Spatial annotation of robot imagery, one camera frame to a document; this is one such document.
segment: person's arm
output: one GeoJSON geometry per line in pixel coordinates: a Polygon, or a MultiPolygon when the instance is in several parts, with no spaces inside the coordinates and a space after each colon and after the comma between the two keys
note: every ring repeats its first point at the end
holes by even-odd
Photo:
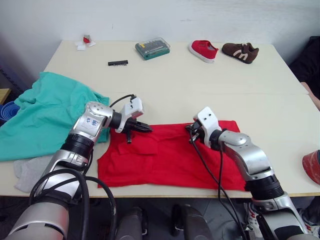
{"type": "Polygon", "coordinates": [[[312,102],[314,103],[316,108],[320,111],[320,100],[312,93],[312,91],[307,83],[305,83],[303,81],[303,82],[301,82],[301,85],[304,86],[304,88],[309,92],[309,96],[310,96],[312,102]]]}

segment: red shoe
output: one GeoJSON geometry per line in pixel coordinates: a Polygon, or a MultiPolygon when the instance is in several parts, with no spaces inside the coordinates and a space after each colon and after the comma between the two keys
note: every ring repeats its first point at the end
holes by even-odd
{"type": "Polygon", "coordinates": [[[218,48],[212,46],[207,40],[197,40],[189,44],[189,51],[201,60],[210,64],[214,62],[218,48]]]}

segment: brown shoe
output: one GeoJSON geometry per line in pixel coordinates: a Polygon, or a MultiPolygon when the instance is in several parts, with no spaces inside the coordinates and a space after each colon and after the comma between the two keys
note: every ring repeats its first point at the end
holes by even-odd
{"type": "Polygon", "coordinates": [[[258,55],[259,48],[254,48],[250,42],[242,44],[226,43],[222,47],[222,52],[246,64],[250,64],[258,55]]]}

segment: sneaker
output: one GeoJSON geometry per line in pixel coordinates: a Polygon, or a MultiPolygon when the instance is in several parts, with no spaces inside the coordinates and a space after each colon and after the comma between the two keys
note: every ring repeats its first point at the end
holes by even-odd
{"type": "Polygon", "coordinates": [[[304,222],[304,225],[306,226],[306,229],[308,230],[308,234],[313,235],[320,239],[320,225],[315,225],[312,222],[308,221],[304,216],[304,210],[298,209],[298,212],[304,222]]]}
{"type": "Polygon", "coordinates": [[[253,205],[252,202],[249,202],[247,204],[246,212],[247,212],[247,221],[248,221],[248,224],[252,227],[254,236],[256,238],[262,239],[263,236],[259,228],[259,223],[257,221],[257,216],[259,214],[256,212],[255,206],[253,205]]]}
{"type": "Polygon", "coordinates": [[[189,44],[189,51],[202,61],[210,64],[214,62],[218,48],[212,46],[207,40],[197,40],[189,44]]]}
{"type": "Polygon", "coordinates": [[[259,48],[254,48],[250,42],[242,44],[226,43],[222,47],[222,52],[246,64],[250,64],[257,57],[259,48]]]}

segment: white table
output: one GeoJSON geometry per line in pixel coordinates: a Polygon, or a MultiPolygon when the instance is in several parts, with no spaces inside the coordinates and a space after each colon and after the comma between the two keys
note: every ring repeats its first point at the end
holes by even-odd
{"type": "MultiPolygon", "coordinates": [[[[187,43],[171,44],[171,53],[144,61],[134,42],[98,42],[76,51],[63,41],[45,71],[65,75],[92,87],[114,101],[137,94],[148,124],[191,122],[195,113],[209,106],[221,120],[235,120],[240,130],[267,154],[283,189],[290,196],[320,195],[302,167],[302,157],[320,148],[320,113],[272,45],[259,45],[252,64],[219,52],[207,64],[187,50],[187,43]],[[109,61],[128,60],[127,66],[109,67],[109,61]]],[[[221,49],[222,44],[214,44],[221,49]]],[[[115,106],[120,110],[122,104],[115,106]]],[[[97,158],[107,143],[97,144],[88,175],[97,177],[97,158]]],[[[1,162],[0,195],[26,196],[13,187],[12,163],[1,162]]],[[[112,187],[116,197],[217,197],[217,191],[166,185],[112,187]]],[[[105,196],[89,183],[92,197],[105,196]]],[[[243,191],[227,191],[232,198],[249,198],[243,191]]]]}

